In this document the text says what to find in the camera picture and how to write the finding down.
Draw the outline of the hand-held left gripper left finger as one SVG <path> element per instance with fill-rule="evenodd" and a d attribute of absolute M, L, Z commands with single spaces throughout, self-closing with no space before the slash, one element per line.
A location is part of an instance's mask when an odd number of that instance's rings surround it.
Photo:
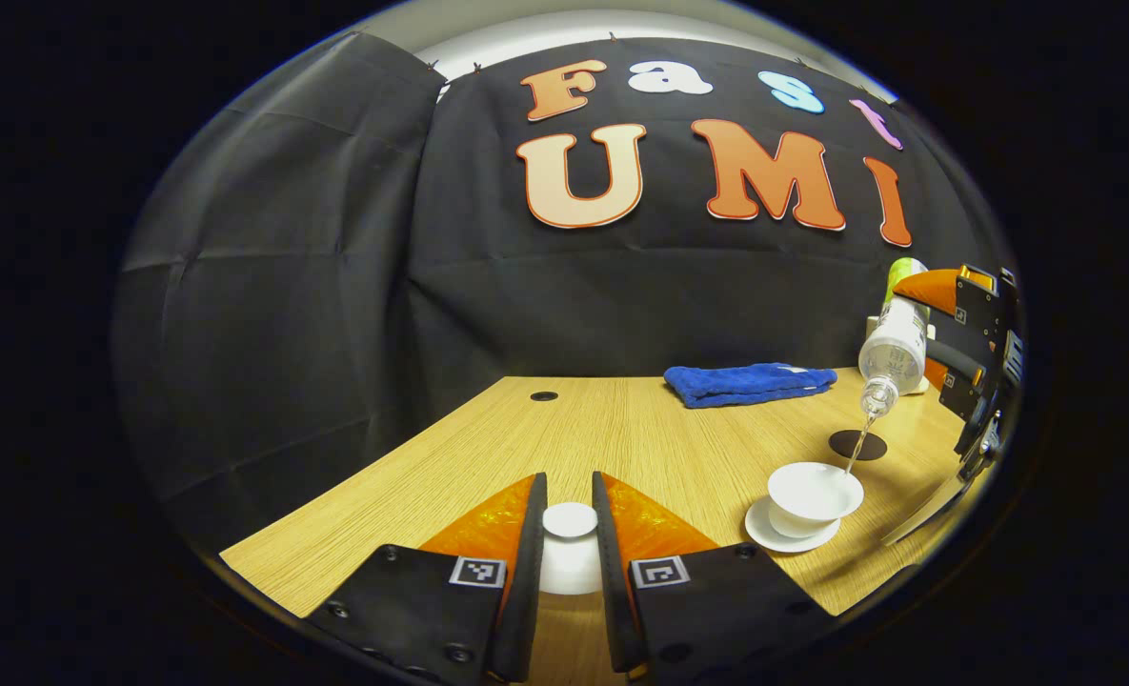
<path fill-rule="evenodd" d="M 308 621 L 415 683 L 528 680 L 546 475 L 530 474 L 417 548 L 380 544 Z"/>

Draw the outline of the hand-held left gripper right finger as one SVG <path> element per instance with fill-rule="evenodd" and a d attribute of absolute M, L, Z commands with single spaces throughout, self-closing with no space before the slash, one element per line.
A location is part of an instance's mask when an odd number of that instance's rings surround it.
<path fill-rule="evenodd" d="M 592 476 L 616 672 L 631 680 L 772 680 L 835 617 L 752 542 L 720 546 L 625 482 Z"/>

